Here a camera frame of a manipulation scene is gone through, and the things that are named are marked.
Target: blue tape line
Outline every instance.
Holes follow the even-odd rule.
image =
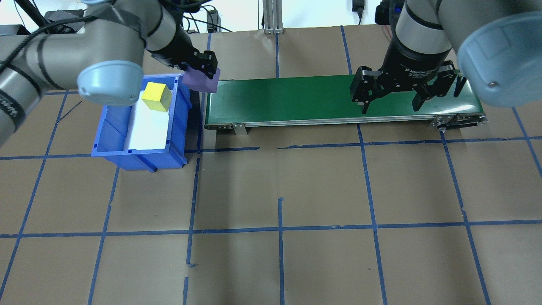
[[[518,111],[515,109],[515,107],[512,107],[512,111],[514,111],[514,115],[516,120],[518,120],[519,128],[521,128],[521,132],[523,133],[523,136],[527,139],[527,145],[529,145],[529,150],[531,151],[531,155],[533,155],[533,159],[535,164],[538,168],[538,173],[540,174],[540,177],[542,177],[542,167],[540,166],[540,161],[538,161],[537,153],[534,151],[533,144],[528,139],[527,131],[525,130],[525,127],[523,126],[523,123],[521,122],[521,119],[519,118]]]
[[[378,228],[428,228],[428,227],[459,227],[465,223],[420,223],[420,224],[385,224],[377,225]]]
[[[279,227],[282,227],[282,202],[284,198],[279,198]]]
[[[68,112],[66,112],[65,115],[63,115],[60,119],[58,119],[56,121],[56,123],[58,124],[60,121],[62,121],[62,119],[64,119],[70,112],[72,112],[77,106],[79,106],[81,103],[83,103],[83,101],[80,101],[79,103],[75,104],[75,106],[73,106],[70,110],[68,110]]]
[[[459,190],[459,183],[457,182],[457,176],[455,175],[454,164],[451,160],[450,151],[448,149],[446,137],[444,136],[443,132],[441,132],[441,140],[442,140],[442,145],[444,146],[444,152],[446,153],[446,159],[448,160],[448,167],[450,168],[451,178],[454,181],[455,192],[457,194],[457,200],[459,202],[461,214],[463,215],[463,222],[465,225],[465,229],[467,230],[467,236],[469,238],[470,249],[472,250],[472,253],[473,253],[474,264],[476,265],[478,278],[480,279],[480,285],[482,286],[483,297],[486,300],[486,305],[491,305],[491,301],[489,300],[489,293],[487,292],[486,281],[483,277],[480,260],[478,259],[478,252],[476,251],[476,246],[474,245],[473,234],[472,234],[472,231],[470,230],[467,212],[465,212],[465,209],[464,209],[463,197],[461,196],[461,191]]]
[[[348,63],[348,74],[352,75],[352,65],[350,65],[350,54],[348,53],[348,44],[346,43],[346,35],[344,27],[340,26],[340,32],[343,35],[344,52],[346,53],[346,62]]]
[[[184,287],[183,287],[183,305],[186,305],[187,300],[188,300],[188,276],[185,276]]]
[[[186,263],[190,264],[190,259],[192,258],[192,237],[194,230],[194,218],[196,217],[196,201],[198,196],[198,173],[199,173],[199,162],[200,158],[196,160],[196,170],[194,173],[194,186],[192,188],[192,207],[190,209],[190,226],[189,231],[191,232],[188,235],[188,246],[186,247]]]
[[[182,234],[190,234],[190,233],[191,233],[190,230],[127,231],[127,232],[113,231],[113,232],[107,232],[106,236],[182,235]]]
[[[89,237],[101,236],[101,232],[70,232],[70,233],[25,233],[23,238],[35,237]]]
[[[204,229],[194,230],[194,234],[230,234],[230,233],[248,233],[248,232],[276,232],[278,227],[255,227],[255,228],[232,228],[232,229]]]
[[[91,154],[73,154],[73,155],[50,155],[47,156],[47,159],[58,159],[58,158],[85,158],[92,157]]]
[[[296,149],[296,148],[326,148],[326,147],[356,147],[359,143],[335,143],[335,144],[305,144],[290,145],[288,147],[279,147],[277,149]]]
[[[391,145],[391,144],[400,144],[400,145],[409,145],[409,144],[434,144],[442,143],[441,140],[414,140],[414,141],[395,141],[395,142],[367,142],[364,143],[364,146],[370,145]]]
[[[115,190],[117,189],[119,170],[120,168],[117,167],[117,169],[115,170],[115,176],[113,177],[113,183],[111,185],[111,194],[109,195],[109,204],[107,205],[107,211],[105,213],[104,226],[102,228],[101,237],[100,237],[100,245],[98,246],[98,254],[96,256],[96,263],[94,264],[94,272],[92,273],[91,289],[88,293],[87,305],[92,304],[92,298],[94,297],[94,288],[96,286],[96,279],[98,277],[98,269],[100,267],[101,254],[104,249],[105,237],[107,235],[106,233],[107,233],[107,225],[109,224],[109,216],[111,215],[111,202],[113,202]]]
[[[321,231],[321,230],[340,230],[341,226],[287,226],[282,227],[283,231]]]
[[[207,50],[211,49],[211,35],[212,33],[209,33],[209,35],[207,35]]]
[[[376,223],[375,215],[375,206],[372,199],[371,191],[371,181],[369,179],[369,170],[367,168],[367,158],[365,153],[365,143],[363,141],[362,130],[357,124],[359,143],[362,149],[362,163],[363,163],[363,172],[365,174],[365,185],[367,187],[367,197],[369,198],[369,210],[371,211],[371,225],[373,229],[373,238],[375,240],[375,252],[376,252],[376,262],[378,266],[378,277],[380,278],[380,290],[382,291],[382,302],[384,305],[388,305],[388,297],[386,296],[386,286],[384,283],[384,271],[382,269],[382,258],[380,257],[380,243],[378,242],[378,225]]]
[[[14,156],[0,157],[0,160],[28,160],[28,159],[57,159],[57,158],[81,158],[91,157],[90,154],[74,154],[74,155],[49,155],[49,156]]]
[[[282,202],[284,198],[279,198],[279,282],[280,282],[280,305],[284,305],[284,243],[282,241]]]
[[[117,190],[117,181],[119,180],[119,172],[120,172],[120,167],[117,166],[117,169],[115,170],[115,176],[113,177],[113,186],[111,187],[111,194],[109,195],[109,204],[113,202],[113,198],[115,197],[115,190]]]
[[[27,159],[43,159],[45,156],[15,156],[15,157],[0,157],[0,160],[27,160]]]
[[[500,141],[524,141],[525,137],[517,138],[486,138],[486,139],[446,139],[448,143],[466,143],[466,142],[500,142]]]
[[[364,229],[372,229],[372,225],[345,225],[345,226],[339,226],[340,230],[364,230]]]
[[[470,221],[470,226],[494,226],[494,225],[534,225],[542,224],[542,219],[526,220],[490,220],[490,221]]]
[[[224,151],[246,151],[246,150],[258,150],[260,147],[238,147],[238,148],[213,148],[213,149],[202,149],[202,153],[221,153]]]
[[[275,34],[275,61],[276,61],[276,78],[280,76],[280,67],[279,67],[279,35]]]
[[[60,118],[60,115],[62,114],[62,110],[64,109],[64,105],[66,104],[66,98],[67,94],[64,94],[64,98],[62,100],[62,104],[60,105],[60,109],[58,112],[58,115],[56,116],[56,120]],[[2,296],[4,295],[5,285],[8,282],[9,273],[11,272],[11,267],[13,267],[13,261],[15,260],[15,255],[17,254],[17,249],[19,248],[19,243],[21,242],[21,238],[23,235],[24,227],[27,224],[28,215],[30,214],[30,209],[32,208],[32,203],[34,203],[34,197],[36,196],[38,185],[40,185],[40,179],[41,175],[43,174],[43,169],[45,168],[45,162],[47,160],[47,155],[49,155],[49,151],[51,150],[51,145],[53,144],[53,138],[55,137],[56,128],[58,127],[57,124],[53,127],[53,131],[51,132],[51,137],[49,138],[49,143],[47,144],[47,149],[45,152],[45,157],[43,161],[41,162],[40,171],[38,172],[36,183],[34,183],[34,189],[32,189],[32,195],[30,196],[30,200],[28,202],[27,210],[24,212],[23,221],[21,223],[21,228],[19,229],[19,233],[17,235],[17,240],[15,241],[15,245],[13,247],[13,251],[11,252],[11,257],[9,259],[8,267],[6,268],[4,279],[2,280],[2,286],[0,287],[0,301],[2,300]]]
[[[470,226],[499,226],[499,225],[533,225],[542,224],[542,219],[519,220],[487,220],[469,221]],[[377,224],[380,228],[425,228],[425,227],[457,227],[465,223],[413,223],[413,224]],[[146,235],[182,235],[182,234],[222,234],[222,233],[250,233],[250,232],[278,232],[278,231],[325,231],[325,230],[368,230],[372,225],[332,225],[332,226],[286,226],[286,227],[254,227],[234,229],[202,229],[202,230],[164,230],[164,231],[128,231],[107,232],[106,236],[146,236]],[[37,237],[92,237],[101,236],[101,232],[69,232],[69,233],[24,233],[22,238]],[[17,238],[18,234],[0,234],[0,238]]]

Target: blue tape grid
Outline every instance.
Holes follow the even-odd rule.
[[[284,243],[282,241],[282,235],[284,232],[282,226],[282,202],[284,198],[279,198],[279,284],[280,284],[280,305],[284,305],[285,296],[284,296]]]
[[[521,132],[523,133],[523,136],[525,140],[527,141],[527,145],[529,146],[529,150],[531,151],[531,154],[533,155],[533,159],[535,164],[538,168],[538,173],[540,174],[540,177],[542,177],[542,167],[540,166],[540,161],[538,160],[537,153],[534,152],[533,144],[531,143],[531,139],[527,136],[527,131],[525,130],[525,127],[523,126],[523,122],[519,118],[518,111],[515,109],[515,107],[512,107],[512,111],[514,112],[515,118],[518,121],[519,128],[521,128]]]
[[[56,122],[59,121],[62,115],[62,110],[64,109],[64,105],[66,104],[66,99],[68,98],[68,95],[66,94],[67,92],[68,90],[66,90],[66,92],[64,93],[62,104],[60,105],[58,115],[56,116]],[[34,197],[36,196],[38,185],[40,184],[41,175],[43,174],[43,168],[45,168],[45,163],[47,161],[46,157],[49,155],[49,151],[51,150],[51,145],[53,143],[53,138],[55,137],[57,127],[58,127],[58,123],[55,123],[55,126],[53,127],[53,131],[51,132],[51,137],[49,138],[49,143],[47,144],[45,157],[43,158],[43,161],[41,162],[40,171],[38,172],[36,183],[34,184],[34,189],[32,190],[32,195],[30,196],[30,200],[28,202],[27,210],[24,214],[23,222],[21,223],[21,228],[19,229],[19,234],[17,235],[17,240],[15,241],[13,252],[11,253],[11,257],[9,259],[8,268],[6,269],[4,279],[2,280],[2,286],[0,287],[0,300],[2,300],[2,295],[4,294],[5,285],[8,282],[9,273],[11,272],[11,267],[13,266],[13,261],[15,260],[15,255],[17,254],[19,243],[21,242],[24,227],[27,223],[28,215],[30,214],[30,209],[32,208],[32,203],[34,202]]]
[[[369,170],[367,168],[365,143],[363,141],[362,130],[359,127],[359,124],[357,124],[357,128],[358,128],[358,136],[359,136],[359,147],[362,149],[363,173],[365,174],[365,186],[367,188],[367,197],[369,198],[369,210],[371,212],[371,225],[372,225],[372,230],[373,230],[373,239],[375,241],[376,263],[378,267],[378,277],[380,279],[380,290],[382,292],[382,302],[384,303],[384,305],[388,305],[388,297],[386,295],[386,285],[384,283],[384,271],[382,269],[382,258],[380,256],[380,243],[378,242],[378,225],[376,222],[375,206],[372,200],[371,180],[369,177]]]
[[[478,272],[478,278],[480,280],[480,285],[482,286],[483,297],[486,300],[486,305],[491,305],[491,301],[489,299],[489,293],[487,292],[486,281],[483,277],[482,267],[480,266],[480,260],[478,259],[478,253],[476,251],[476,246],[474,244],[473,234],[472,234],[472,231],[470,230],[469,219],[467,217],[467,212],[464,209],[463,197],[461,196],[461,191],[459,190],[459,184],[457,182],[454,165],[451,160],[450,151],[448,150],[448,144],[446,141],[446,137],[444,136],[444,132],[441,132],[441,139],[442,139],[442,145],[444,146],[444,152],[446,153],[446,159],[448,160],[448,167],[450,168],[451,178],[454,181],[454,187],[455,187],[455,192],[457,194],[457,200],[459,202],[461,214],[463,215],[463,222],[465,225],[465,229],[467,230],[467,236],[469,238],[470,249],[472,250],[473,257],[474,257],[474,264],[476,265],[476,271]]]
[[[345,47],[345,54],[346,54],[346,60],[349,68],[349,73],[352,74],[352,67],[350,63],[350,55],[348,51],[348,46],[346,42],[346,36],[344,33],[344,27],[341,26],[341,34],[343,37],[343,43]],[[210,48],[210,42],[211,42],[211,34],[209,34],[208,37],[208,43],[207,43],[207,49]],[[276,77],[278,78],[280,76],[279,73],[279,36],[278,34],[275,35],[275,60],[276,60]],[[46,95],[64,95],[64,99],[62,101],[61,108],[59,110],[59,113],[57,115],[57,123],[63,118],[61,117],[61,113],[63,110],[63,107],[66,102],[67,95],[69,94],[77,94],[77,92],[50,92]],[[191,258],[191,240],[193,234],[228,234],[228,233],[241,233],[241,232],[279,232],[279,258],[280,258],[280,293],[281,293],[281,304],[285,303],[284,300],[284,261],[283,261],[283,242],[282,242],[282,233],[284,231],[312,231],[312,230],[373,230],[373,236],[375,241],[375,251],[377,255],[377,264],[378,264],[378,273],[380,278],[380,287],[382,291],[383,296],[383,303],[387,304],[387,297],[385,293],[385,284],[384,284],[384,276],[383,276],[383,269],[382,269],[382,261],[380,258],[380,250],[379,250],[379,244],[378,244],[378,229],[379,228],[420,228],[420,227],[453,227],[453,226],[464,226],[467,230],[467,234],[469,237],[469,242],[471,245],[471,250],[473,252],[473,257],[475,260],[476,269],[479,274],[480,283],[482,285],[483,294],[486,300],[486,304],[490,304],[489,295],[487,292],[487,288],[485,285],[485,280],[483,278],[483,274],[480,267],[480,262],[478,259],[478,255],[476,253],[476,248],[474,245],[474,240],[472,237],[472,233],[470,231],[471,226],[491,226],[491,225],[529,225],[529,224],[542,224],[542,219],[533,219],[533,220],[493,220],[493,221],[469,221],[468,217],[463,210],[463,201],[461,197],[461,192],[459,190],[459,184],[457,182],[457,178],[455,175],[455,171],[453,168],[453,163],[451,160],[451,156],[449,154],[448,150],[448,143],[466,143],[466,142],[498,142],[498,141],[526,141],[529,149],[531,151],[531,154],[533,156],[534,162],[540,172],[540,175],[542,176],[542,168],[540,166],[540,162],[538,160],[537,154],[534,151],[534,148],[532,146],[531,140],[540,140],[542,137],[529,137],[527,135],[527,132],[523,126],[523,123],[521,122],[521,119],[517,113],[517,110],[513,108],[514,115],[518,121],[518,124],[520,125],[520,128],[523,133],[523,137],[517,137],[517,138],[489,138],[489,139],[446,139],[444,137],[444,134],[441,135],[440,140],[428,140],[428,141],[397,141],[397,142],[367,142],[364,143],[363,136],[361,133],[361,129],[359,127],[359,124],[357,126],[358,128],[358,135],[360,138],[359,143],[331,143],[331,144],[310,144],[310,145],[293,145],[290,147],[284,147],[279,149],[298,149],[298,148],[325,148],[325,147],[355,147],[360,146],[362,149],[362,160],[363,160],[363,167],[364,167],[364,173],[365,173],[365,181],[366,181],[366,187],[367,187],[367,195],[369,197],[369,205],[370,205],[370,211],[371,211],[371,224],[370,225],[331,225],[331,226],[287,226],[284,227],[282,225],[282,201],[283,198],[279,199],[279,226],[278,227],[254,227],[254,228],[237,228],[237,229],[223,229],[223,230],[194,230],[193,229],[193,220],[195,217],[195,202],[196,202],[196,196],[197,196],[197,179],[198,179],[198,171],[199,171],[199,162],[200,159],[197,159],[196,164],[196,172],[195,172],[195,182],[194,182],[194,189],[193,189],[193,199],[192,199],[192,211],[191,211],[191,217],[190,217],[190,229],[189,230],[166,230],[166,231],[132,231],[132,232],[107,232],[107,224],[109,220],[109,214],[111,212],[111,202],[113,200],[115,187],[117,185],[117,179],[119,174],[119,168],[117,168],[117,171],[115,172],[115,178],[113,181],[111,196],[109,200],[108,209],[106,212],[106,217],[104,220],[104,227],[102,229],[102,232],[69,232],[69,233],[23,233],[24,226],[26,224],[26,221],[28,219],[28,215],[32,206],[32,202],[34,199],[34,196],[36,194],[38,184],[41,178],[41,175],[43,173],[43,168],[45,166],[46,160],[48,158],[75,158],[75,157],[90,157],[90,154],[74,154],[74,155],[49,155],[50,147],[53,142],[54,135],[56,133],[57,125],[55,124],[53,128],[53,132],[51,133],[51,137],[47,146],[47,151],[44,155],[40,156],[13,156],[13,157],[0,157],[0,160],[25,160],[25,159],[43,159],[42,165],[40,168],[40,171],[38,173],[38,177],[36,179],[36,183],[34,185],[34,189],[29,201],[29,205],[27,207],[25,216],[23,218],[23,222],[20,228],[20,231],[18,234],[0,234],[0,238],[16,238],[14,250],[12,252],[10,262],[8,264],[8,268],[6,270],[6,273],[4,275],[4,279],[2,282],[2,286],[0,288],[0,300],[2,298],[6,282],[8,280],[8,276],[10,273],[10,270],[13,265],[13,261],[15,259],[15,255],[17,252],[17,248],[19,245],[19,242],[22,238],[36,238],[36,237],[90,237],[90,236],[100,236],[100,246],[98,249],[98,255],[96,258],[96,264],[94,268],[94,274],[91,284],[91,290],[89,292],[89,299],[88,304],[92,303],[92,297],[95,287],[95,281],[98,275],[98,268],[101,258],[101,252],[104,245],[104,240],[106,236],[144,236],[144,235],[165,235],[165,234],[188,234],[189,236],[189,245],[187,250],[187,263],[190,264],[190,258]],[[198,132],[198,149],[196,151],[187,151],[187,153],[208,153],[208,152],[221,152],[221,151],[247,151],[247,150],[257,150],[259,147],[244,147],[244,148],[227,148],[227,149],[201,149],[201,129]],[[372,193],[371,193],[371,186],[370,186],[370,177],[369,177],[369,171],[367,169],[366,164],[366,157],[365,157],[365,146],[368,145],[390,145],[390,144],[427,144],[427,143],[442,143],[444,146],[444,151],[446,153],[447,159],[448,159],[448,165],[450,168],[450,173],[452,175],[454,186],[457,192],[457,198],[463,213],[463,222],[454,222],[454,223],[412,223],[412,224],[377,224],[375,212],[374,212],[374,205],[372,202]],[[186,304],[187,296],[188,296],[188,284],[189,284],[189,278],[185,277],[184,279],[184,290],[183,290],[183,304]]]
[[[117,188],[117,180],[119,178],[119,170],[120,168],[117,167],[115,170],[115,177],[113,178],[113,186],[111,187],[111,194],[109,195],[109,203],[107,205],[107,212],[105,214],[105,220],[104,220],[104,227],[102,228],[102,232],[100,235],[100,245],[98,246],[98,254],[96,256],[96,263],[94,264],[94,272],[92,273],[92,282],[91,282],[91,289],[88,293],[88,302],[87,305],[92,304],[92,298],[94,297],[94,287],[96,286],[96,279],[98,278],[98,268],[100,267],[100,260],[101,260],[101,254],[102,250],[104,249],[104,242],[107,232],[107,225],[109,223],[109,216],[111,215],[111,203],[113,202],[113,198],[115,196],[115,190]]]

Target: black cable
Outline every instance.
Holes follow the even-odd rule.
[[[203,23],[206,23],[206,24],[210,24],[210,25],[215,26],[215,27],[217,27],[219,29],[223,29],[223,30],[226,30],[228,32],[231,32],[231,30],[228,30],[227,28],[223,28],[223,27],[219,26],[218,24],[213,24],[213,23],[210,23],[210,22],[206,22],[206,21],[203,21],[203,20],[194,19],[194,18],[190,18],[190,17],[185,17],[185,18],[188,18],[188,19],[191,19],[191,20],[194,20],[194,21],[203,22]]]
[[[179,8],[179,9],[195,8],[195,7],[198,7],[198,6],[200,6],[200,5],[204,4],[204,3],[207,3],[209,1],[211,1],[211,0],[199,0],[198,2],[179,5],[179,4],[175,4],[175,3],[172,3],[170,1],[167,1],[167,0],[162,0],[162,2],[167,3],[168,5],[171,5],[172,7]]]
[[[21,19],[21,22],[23,23],[23,26],[26,28],[27,25],[24,24],[23,17],[21,16],[21,13],[19,13],[19,9],[17,8],[17,3],[15,3],[15,0],[13,0],[13,5],[15,6],[15,10],[17,11],[17,15],[19,15],[19,18]]]
[[[36,2],[35,2],[34,0],[32,0],[32,3],[33,3],[33,4],[34,4],[34,6],[36,7],[36,9],[37,9],[37,10],[39,11],[40,9],[39,9],[39,8],[37,8],[37,4],[36,4]]]
[[[185,17],[185,16],[183,16],[183,18],[186,18],[186,21],[188,21],[188,27],[186,28],[186,31],[188,32],[188,31],[190,30],[190,20],[189,20],[187,17]]]
[[[93,21],[98,19],[94,16],[85,16],[85,17],[77,17],[77,18],[70,18],[65,20],[60,20],[57,22],[50,23],[46,26],[40,27],[39,29],[32,32],[32,34],[27,35],[25,39],[19,43],[19,45],[9,54],[9,56],[4,60],[3,63],[0,64],[0,74],[2,74],[8,66],[13,62],[15,57],[30,43],[30,41],[34,38],[36,38],[38,35],[43,34],[45,31],[55,28],[57,26],[60,26],[62,24],[67,23],[75,23],[75,22],[87,22],[87,21]]]
[[[188,14],[190,15],[190,17],[192,17],[192,19],[194,19],[194,15],[192,15],[191,12],[188,13]],[[201,32],[199,31],[198,23],[197,23],[196,21],[194,21],[194,24],[196,25],[196,31],[198,31],[198,33],[201,33]]]

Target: white wall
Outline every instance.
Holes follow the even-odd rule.
[[[35,0],[40,12],[51,10],[84,9],[86,5],[77,0]],[[375,8],[380,0],[365,0],[362,24],[374,24]],[[213,0],[221,16],[222,26],[232,31],[257,30],[261,28],[263,7],[262,0]],[[285,28],[331,27],[358,24],[358,16],[351,12],[352,0],[282,0],[282,18]],[[27,28],[37,29],[36,24],[19,8]],[[207,20],[206,12],[201,10],[194,18]],[[13,0],[0,1],[0,24],[20,24]],[[198,23],[202,33],[207,32],[207,25]]]

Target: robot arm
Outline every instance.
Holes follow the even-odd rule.
[[[361,66],[350,87],[364,113],[390,92],[416,91],[415,111],[445,96],[457,77],[453,63],[444,62],[452,48],[485,103],[542,99],[541,0],[406,0],[395,33],[382,67]],[[454,96],[465,81],[458,79]]]
[[[78,88],[104,105],[135,103],[145,49],[170,67],[214,77],[214,53],[194,48],[157,0],[83,2],[89,4],[84,33],[0,37],[0,146],[48,90]]]

